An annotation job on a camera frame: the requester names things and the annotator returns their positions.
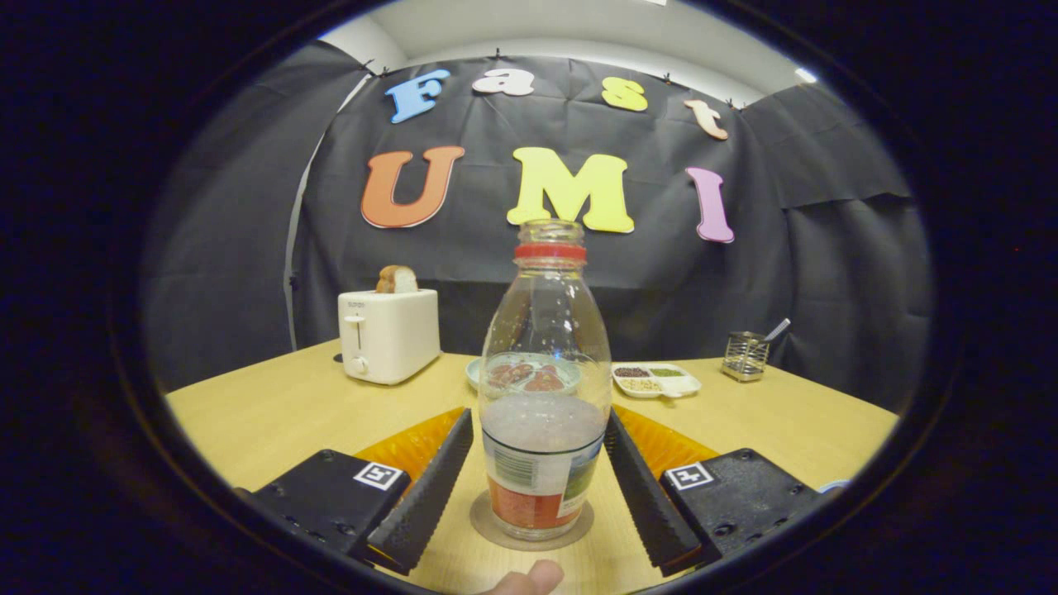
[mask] wall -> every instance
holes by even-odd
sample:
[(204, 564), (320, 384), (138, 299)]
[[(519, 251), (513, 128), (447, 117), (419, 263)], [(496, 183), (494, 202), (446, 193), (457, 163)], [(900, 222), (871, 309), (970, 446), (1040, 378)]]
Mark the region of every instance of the wall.
[(320, 39), (341, 49), (360, 62), (373, 59), (367, 68), (375, 74), (380, 74), (383, 68), (397, 70), (407, 65), (404, 51), (369, 16), (338, 26)]
[(658, 77), (663, 77), (668, 72), (673, 83), (719, 100), (731, 98), (738, 107), (742, 107), (744, 103), (751, 104), (767, 94), (729, 76), (672, 56), (638, 48), (580, 39), (529, 38), (484, 41), (416, 56), (408, 60), (407, 66), (445, 59), (491, 56), (496, 53), (496, 47), (499, 47), (500, 53), (504, 55), (576, 58), (627, 68)]
[(383, 67), (393, 71), (406, 66), (439, 60), (491, 56), (499, 47), (500, 52), (505, 55), (577, 58), (627, 68), (659, 77), (670, 73), (674, 83), (719, 100), (730, 98), (738, 107), (742, 107), (743, 104), (751, 104), (768, 94), (730, 76), (686, 60), (638, 48), (601, 41), (544, 37), (503, 39), (458, 46), (409, 57), (370, 16), (351, 20), (324, 35), (321, 39), (340, 48), (360, 61), (373, 58), (375, 61), (368, 65), (368, 68), (376, 74), (381, 73)]

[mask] colorful foam letter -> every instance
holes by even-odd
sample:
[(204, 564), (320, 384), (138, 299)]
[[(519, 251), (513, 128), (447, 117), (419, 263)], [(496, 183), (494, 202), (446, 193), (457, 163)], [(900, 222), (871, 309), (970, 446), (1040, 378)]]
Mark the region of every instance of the colorful foam letter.
[(416, 76), (386, 91), (386, 94), (391, 95), (394, 103), (397, 104), (397, 113), (394, 114), (390, 122), (399, 124), (408, 118), (428, 111), (437, 102), (425, 98), (425, 95), (431, 97), (440, 95), (440, 80), (448, 78), (451, 74), (446, 70), (438, 69), (422, 76)]
[(701, 100), (687, 100), (683, 102), (683, 105), (691, 108), (691, 111), (694, 112), (694, 118), (698, 121), (698, 126), (701, 126), (701, 129), (708, 132), (710, 137), (717, 141), (727, 140), (727, 130), (716, 125), (716, 121), (720, 114), (710, 108), (709, 104)]
[(428, 220), (444, 204), (452, 165), (463, 152), (462, 147), (434, 147), (423, 152), (422, 158), (430, 162), (426, 182), (419, 199), (412, 204), (394, 202), (397, 177), (400, 168), (412, 161), (412, 154), (398, 150), (376, 155), (367, 162), (371, 174), (360, 200), (360, 213), (376, 228), (414, 228)]
[(485, 73), (485, 78), (478, 78), (471, 87), (479, 93), (498, 93), (508, 95), (528, 95), (532, 93), (532, 79), (529, 71), (513, 68), (499, 68)]
[(727, 227), (724, 199), (720, 197), (724, 178), (700, 167), (688, 167), (687, 173), (694, 180), (694, 187), (698, 191), (698, 205), (701, 206), (698, 237), (708, 241), (731, 244), (734, 241), (734, 232)]
[(549, 219), (544, 209), (544, 193), (560, 219), (576, 221), (591, 198), (584, 227), (600, 232), (630, 233), (635, 221), (624, 210), (624, 184), (621, 174), (628, 168), (623, 159), (609, 155), (592, 155), (574, 177), (549, 148), (522, 147), (514, 159), (522, 162), (522, 188), (518, 204), (507, 212), (507, 220), (515, 226), (531, 219)]
[(632, 111), (643, 111), (646, 109), (646, 97), (643, 96), (645, 92), (643, 86), (635, 80), (607, 76), (602, 79), (602, 88), (605, 89), (602, 92), (603, 101), (614, 107)]

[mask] plate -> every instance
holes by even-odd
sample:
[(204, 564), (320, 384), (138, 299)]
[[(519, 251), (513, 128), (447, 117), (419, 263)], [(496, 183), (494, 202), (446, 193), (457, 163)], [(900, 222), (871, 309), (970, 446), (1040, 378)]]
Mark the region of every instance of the plate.
[(610, 365), (610, 376), (625, 395), (637, 399), (678, 399), (701, 389), (701, 382), (697, 378), (672, 363), (614, 363)]
[(469, 364), (467, 364), (467, 381), (470, 385), (477, 389), (477, 375), (478, 371), (481, 369), (481, 358), (474, 358)]
[[(504, 379), (506, 381), (504, 390), (572, 393), (581, 381), (581, 372), (576, 364), (543, 354), (499, 354), (493, 358), (491, 366), (493, 369), (499, 366), (504, 369), (525, 366), (524, 373)], [(467, 381), (475, 389), (478, 387), (477, 379), (480, 371), (481, 358), (476, 358), (467, 364)], [(551, 379), (558, 380), (562, 385), (548, 386), (547, 381)]]

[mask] spoon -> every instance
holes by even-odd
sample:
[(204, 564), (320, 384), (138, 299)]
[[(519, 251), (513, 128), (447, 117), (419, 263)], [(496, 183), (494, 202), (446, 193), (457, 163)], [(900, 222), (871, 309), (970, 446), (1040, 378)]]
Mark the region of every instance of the spoon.
[(779, 326), (777, 326), (774, 330), (769, 332), (768, 336), (764, 338), (764, 341), (762, 341), (762, 343), (770, 343), (772, 340), (774, 340), (776, 337), (779, 337), (780, 332), (786, 330), (786, 327), (789, 325), (790, 325), (790, 319), (783, 319), (783, 322), (779, 323)]

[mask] ceiling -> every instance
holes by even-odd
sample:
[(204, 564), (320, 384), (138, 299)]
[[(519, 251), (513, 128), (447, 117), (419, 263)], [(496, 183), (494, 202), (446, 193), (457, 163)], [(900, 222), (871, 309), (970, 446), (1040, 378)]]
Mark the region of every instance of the ceiling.
[(797, 65), (695, 6), (670, 0), (400, 0), (370, 13), (408, 57), (505, 39), (594, 41), (672, 56), (768, 95), (803, 83)]

